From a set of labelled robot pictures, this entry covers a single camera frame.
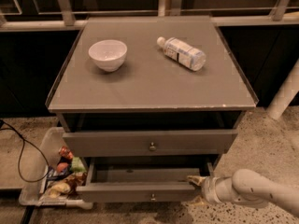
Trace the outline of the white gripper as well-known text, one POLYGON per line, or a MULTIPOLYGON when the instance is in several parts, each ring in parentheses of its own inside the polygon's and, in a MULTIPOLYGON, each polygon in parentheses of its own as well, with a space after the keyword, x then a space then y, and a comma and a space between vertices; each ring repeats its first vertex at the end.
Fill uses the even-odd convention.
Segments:
POLYGON ((216 192, 216 181, 217 177, 207 177, 200 175, 188 175, 187 179, 189 182, 193 183, 196 186, 201 186, 202 197, 198 196, 191 201, 191 205, 194 206, 204 206, 207 203, 210 204, 220 204, 221 200, 219 199, 216 192))

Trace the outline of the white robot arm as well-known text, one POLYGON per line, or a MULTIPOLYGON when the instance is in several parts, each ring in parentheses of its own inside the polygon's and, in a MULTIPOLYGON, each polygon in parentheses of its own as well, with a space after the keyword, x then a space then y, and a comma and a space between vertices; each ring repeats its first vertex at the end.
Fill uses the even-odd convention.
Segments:
POLYGON ((251 208, 265 208, 272 203, 299 217, 299 189, 249 169, 239 169, 229 177, 188 175, 187 180, 200 189, 199 200, 206 203, 234 203, 251 208))

